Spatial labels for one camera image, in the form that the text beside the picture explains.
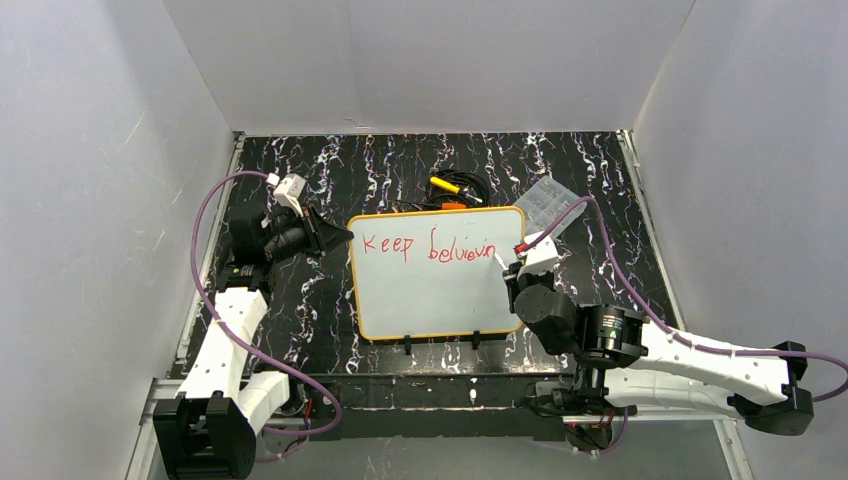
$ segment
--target white enclosure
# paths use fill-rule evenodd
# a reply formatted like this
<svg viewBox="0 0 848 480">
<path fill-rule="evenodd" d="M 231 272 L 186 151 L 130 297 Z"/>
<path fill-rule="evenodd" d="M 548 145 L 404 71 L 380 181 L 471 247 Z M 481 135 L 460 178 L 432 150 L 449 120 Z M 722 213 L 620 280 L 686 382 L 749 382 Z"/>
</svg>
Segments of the white enclosure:
<svg viewBox="0 0 848 480">
<path fill-rule="evenodd" d="M 692 5 L 164 1 L 252 134 L 629 128 Z"/>
<path fill-rule="evenodd" d="M 695 3 L 635 127 L 691 330 L 848 358 L 846 49 L 841 2 Z M 811 362 L 803 387 L 843 380 Z M 755 477 L 844 477 L 845 407 L 816 404 L 801 438 L 740 428 Z"/>
<path fill-rule="evenodd" d="M 159 0 L 59 3 L 0 4 L 0 476 L 117 479 L 233 139 Z"/>
</svg>

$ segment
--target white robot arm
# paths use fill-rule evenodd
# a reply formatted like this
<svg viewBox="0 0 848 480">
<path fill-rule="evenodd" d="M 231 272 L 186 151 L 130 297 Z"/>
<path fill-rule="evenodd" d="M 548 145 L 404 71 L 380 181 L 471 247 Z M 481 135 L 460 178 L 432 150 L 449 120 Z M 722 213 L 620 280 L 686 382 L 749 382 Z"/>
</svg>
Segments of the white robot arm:
<svg viewBox="0 0 848 480">
<path fill-rule="evenodd" d="M 524 245 L 538 235 L 528 236 Z M 666 332 L 633 310 L 576 305 L 554 290 L 551 269 L 558 253 L 550 239 L 520 257 L 523 261 L 503 265 L 510 308 L 547 353 L 573 355 L 578 369 L 570 388 L 536 400 L 538 411 L 565 416 L 639 406 L 688 408 L 742 418 L 777 435 L 801 435 L 812 420 L 812 396 L 798 386 L 805 359 L 736 356 L 754 349 L 676 329 Z M 731 354 L 707 353 L 698 345 Z M 785 342 L 774 350 L 804 351 L 804 346 Z"/>
<path fill-rule="evenodd" d="M 221 323 L 249 344 L 268 311 L 269 275 L 275 262 L 303 253 L 321 257 L 353 234 L 325 222 L 297 197 L 297 175 L 268 176 L 281 212 L 233 207 L 229 211 L 231 256 L 215 281 L 215 310 L 197 359 L 175 397 L 161 400 L 153 427 L 168 477 L 246 478 L 256 457 L 256 437 L 275 410 L 289 401 L 289 376 L 253 373 L 242 386 L 247 350 Z"/>
</svg>

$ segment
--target black cable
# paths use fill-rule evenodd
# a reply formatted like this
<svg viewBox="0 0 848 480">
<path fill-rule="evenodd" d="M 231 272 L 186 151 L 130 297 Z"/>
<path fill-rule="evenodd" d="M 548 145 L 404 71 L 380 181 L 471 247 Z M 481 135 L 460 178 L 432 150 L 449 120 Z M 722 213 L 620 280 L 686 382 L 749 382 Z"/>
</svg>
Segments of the black cable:
<svg viewBox="0 0 848 480">
<path fill-rule="evenodd" d="M 539 405 L 533 405 L 529 402 L 526 403 L 524 407 L 534 413 L 544 413 L 545 415 L 553 415 L 556 417 L 562 417 L 565 415 L 579 415 L 579 413 L 576 411 L 567 412 L 565 410 L 558 410 L 556 408 L 540 407 Z"/>
<path fill-rule="evenodd" d="M 295 410 L 294 412 L 292 412 L 292 413 L 281 412 L 281 414 L 284 417 L 293 417 L 293 416 L 297 415 L 298 413 L 302 412 L 303 409 L 306 408 L 307 403 L 309 403 L 309 400 L 304 399 L 303 402 L 301 402 L 300 407 L 298 407 L 298 409 Z"/>
<path fill-rule="evenodd" d="M 574 432 L 574 436 L 577 437 L 577 439 L 592 444 L 592 446 L 594 446 L 598 450 L 604 449 L 604 447 L 600 446 L 598 444 L 598 442 L 596 442 L 595 439 L 592 438 L 592 434 L 590 434 L 588 431 L 586 431 L 585 427 L 582 427 L 582 426 L 577 426 L 577 427 L 566 426 L 565 428 L 571 429 Z"/>
<path fill-rule="evenodd" d="M 491 206 L 489 184 L 486 183 L 486 181 L 483 180 L 483 178 L 479 175 L 476 175 L 471 172 L 460 172 L 458 170 L 453 169 L 444 169 L 433 172 L 430 176 L 441 178 L 442 180 L 456 185 L 460 188 L 467 188 L 470 191 L 469 193 L 473 192 L 473 196 L 480 199 L 481 202 L 478 202 L 470 198 L 468 195 L 463 194 L 462 191 L 456 194 L 444 193 L 443 190 L 433 185 L 430 185 L 430 190 L 428 193 L 429 198 L 426 200 L 426 203 L 439 204 L 440 202 L 438 202 L 437 199 L 443 198 L 445 199 L 443 201 L 461 203 L 472 208 Z"/>
<path fill-rule="evenodd" d="M 441 205 L 436 205 L 432 203 L 422 203 L 422 202 L 410 202 L 408 200 L 391 200 L 394 203 L 403 203 L 405 205 L 412 205 L 413 207 L 418 207 L 418 210 L 424 210 L 424 208 L 429 209 L 438 209 L 441 208 Z"/>
<path fill-rule="evenodd" d="M 283 450 L 283 453 L 288 452 L 288 451 L 289 451 L 289 449 L 291 449 L 291 447 L 293 447 L 293 446 L 297 445 L 298 443 L 300 443 L 300 442 L 302 442 L 302 441 L 303 441 L 303 440 L 295 440 L 295 441 L 291 442 L 291 443 L 289 444 L 289 446 L 287 446 L 287 447 L 286 447 L 286 449 L 285 449 L 285 450 Z"/>
</svg>

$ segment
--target white whiteboard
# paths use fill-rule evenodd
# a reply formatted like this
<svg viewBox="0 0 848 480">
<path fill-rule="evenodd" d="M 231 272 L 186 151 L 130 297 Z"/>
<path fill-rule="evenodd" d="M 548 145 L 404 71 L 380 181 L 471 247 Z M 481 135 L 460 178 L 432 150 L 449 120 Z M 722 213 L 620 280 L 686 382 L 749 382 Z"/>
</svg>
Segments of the white whiteboard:
<svg viewBox="0 0 848 480">
<path fill-rule="evenodd" d="M 509 313 L 494 257 L 516 260 L 520 209 L 360 215 L 347 228 L 359 331 L 368 340 L 507 333 L 521 325 Z"/>
</svg>

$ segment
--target black marble table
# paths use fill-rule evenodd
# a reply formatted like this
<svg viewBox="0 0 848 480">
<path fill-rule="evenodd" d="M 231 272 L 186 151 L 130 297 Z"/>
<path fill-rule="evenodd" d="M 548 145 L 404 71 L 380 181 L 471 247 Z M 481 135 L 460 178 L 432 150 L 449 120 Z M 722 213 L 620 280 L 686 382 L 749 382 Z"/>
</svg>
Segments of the black marble table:
<svg viewBox="0 0 848 480">
<path fill-rule="evenodd" d="M 614 132 L 263 137 L 248 138 L 241 155 L 244 170 L 280 176 L 294 172 L 306 178 L 302 203 L 340 226 L 355 215 L 402 207 L 394 200 L 423 201 L 431 167 L 471 171 L 487 179 L 493 205 L 512 204 L 544 175 L 579 196 L 594 196 L 630 281 L 676 326 Z M 229 205 L 243 202 L 267 204 L 258 179 L 236 182 Z M 564 253 L 556 269 L 558 288 L 578 303 L 638 309 L 613 274 L 590 210 L 556 243 Z M 299 256 L 280 264 L 269 314 L 254 344 L 304 372 L 342 383 L 363 375 L 520 379 L 571 372 L 569 358 L 547 355 L 526 328 L 506 338 L 484 336 L 477 350 L 462 338 L 419 342 L 411 355 L 405 354 L 403 342 L 369 342 L 359 335 L 348 255 L 347 248 L 338 248 L 320 261 Z M 193 363 L 209 318 L 204 310 L 195 322 L 187 360 L 175 363 L 172 377 L 184 376 L 185 365 Z M 250 366 L 255 362 L 251 358 Z"/>
</svg>

